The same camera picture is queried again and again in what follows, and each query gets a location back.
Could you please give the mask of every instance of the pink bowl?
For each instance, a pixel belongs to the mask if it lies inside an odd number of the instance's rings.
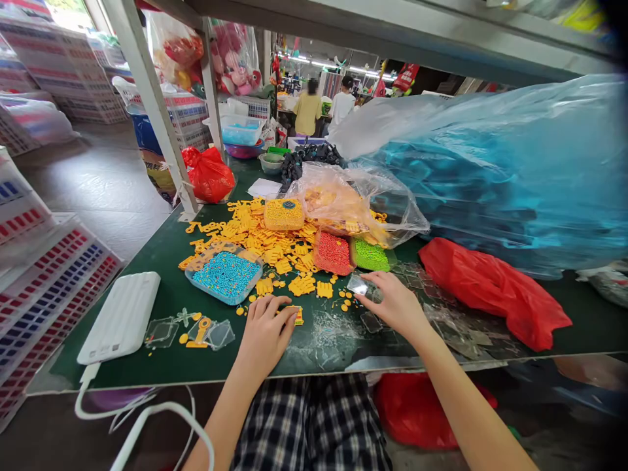
[[[224,148],[227,151],[227,154],[229,154],[233,158],[250,159],[257,158],[257,156],[263,152],[263,145],[263,140],[258,139],[257,144],[255,144],[254,146],[240,146],[225,143]]]

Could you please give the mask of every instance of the green beads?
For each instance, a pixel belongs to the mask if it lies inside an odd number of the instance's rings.
[[[365,270],[390,271],[391,263],[387,251],[379,245],[370,245],[361,239],[352,240],[353,260],[356,265]]]

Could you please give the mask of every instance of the white paper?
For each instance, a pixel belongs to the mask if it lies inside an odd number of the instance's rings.
[[[247,193],[254,198],[265,198],[268,194],[279,193],[281,183],[273,182],[266,179],[257,179],[255,183],[247,190]]]

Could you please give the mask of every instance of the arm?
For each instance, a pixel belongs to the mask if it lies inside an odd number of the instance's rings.
[[[240,350],[222,392],[205,425],[214,445],[215,470],[228,470],[247,412],[262,382],[283,355],[292,332],[298,307],[286,307],[277,316],[287,296],[265,296],[251,304]],[[207,448],[198,440],[183,471],[206,471]]]
[[[536,465],[431,327],[414,293],[391,273],[375,271],[362,277],[379,287],[384,300],[376,304],[359,294],[355,297],[403,335],[421,356],[469,468],[536,470]]]

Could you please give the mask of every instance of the tiled floor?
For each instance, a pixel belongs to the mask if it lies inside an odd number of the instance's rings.
[[[74,128],[82,138],[42,147],[14,161],[52,211],[78,213],[128,261],[171,208],[148,180],[130,121]]]

